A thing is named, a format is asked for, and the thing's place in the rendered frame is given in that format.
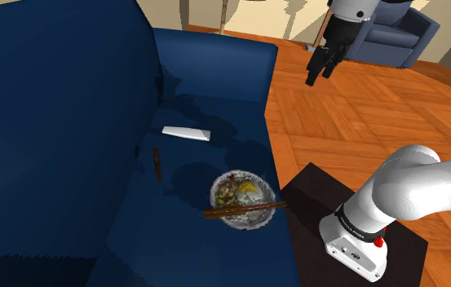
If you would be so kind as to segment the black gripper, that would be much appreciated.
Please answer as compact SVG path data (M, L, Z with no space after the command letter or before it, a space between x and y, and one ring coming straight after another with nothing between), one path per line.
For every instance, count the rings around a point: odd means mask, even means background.
M325 47L317 47L307 64L308 75L305 83L308 86L314 85L316 78L324 67L322 77L330 78L336 66L343 60L343 56L350 45L355 41L361 26L361 22L342 20L335 14L329 18L329 23L324 32ZM326 63L328 55L332 56Z

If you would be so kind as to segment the patterned bowl of food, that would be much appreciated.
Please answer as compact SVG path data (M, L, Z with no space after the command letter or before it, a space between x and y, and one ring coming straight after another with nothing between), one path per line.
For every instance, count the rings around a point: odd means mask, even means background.
M221 174L210 188L210 204L213 208L275 202L276 195L269 184L249 171L231 170ZM229 227L246 231L265 226L274 214L274 209L255 210L245 214L225 216L221 220Z

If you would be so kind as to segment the white remote control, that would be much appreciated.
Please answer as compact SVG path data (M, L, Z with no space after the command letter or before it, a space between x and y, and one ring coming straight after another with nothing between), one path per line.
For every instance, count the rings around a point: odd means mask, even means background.
M194 139L201 141L210 141L210 131L200 130L187 127L164 126L162 129L164 135L172 135L175 137Z

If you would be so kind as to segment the dark robot stand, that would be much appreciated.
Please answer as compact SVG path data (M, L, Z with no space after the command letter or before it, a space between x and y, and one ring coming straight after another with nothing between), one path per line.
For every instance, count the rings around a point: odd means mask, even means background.
M419 287L427 241L395 221L387 227L387 269L371 283L325 252L318 224L353 191L309 163L283 189L285 209L301 287Z

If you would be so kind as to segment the brown stick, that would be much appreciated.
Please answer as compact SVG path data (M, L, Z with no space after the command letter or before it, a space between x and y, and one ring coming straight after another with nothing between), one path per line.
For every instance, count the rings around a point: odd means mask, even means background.
M162 181L161 162L157 148L153 148L153 161L158 181Z

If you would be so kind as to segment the dark blue sofa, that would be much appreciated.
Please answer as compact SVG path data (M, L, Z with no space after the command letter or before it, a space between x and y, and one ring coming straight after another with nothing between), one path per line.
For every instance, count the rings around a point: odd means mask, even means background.
M1 5L0 287L300 287L284 210L253 231L203 216L230 170L278 185L276 55L154 28L136 0Z

